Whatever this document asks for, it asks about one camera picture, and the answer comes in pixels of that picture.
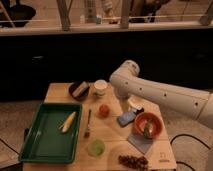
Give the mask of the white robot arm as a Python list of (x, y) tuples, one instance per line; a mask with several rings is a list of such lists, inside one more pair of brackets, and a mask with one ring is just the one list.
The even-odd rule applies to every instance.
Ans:
[(145, 80), (138, 77), (139, 72), (135, 61), (126, 60), (111, 74), (118, 99), (136, 95), (184, 113), (213, 130), (213, 92)]

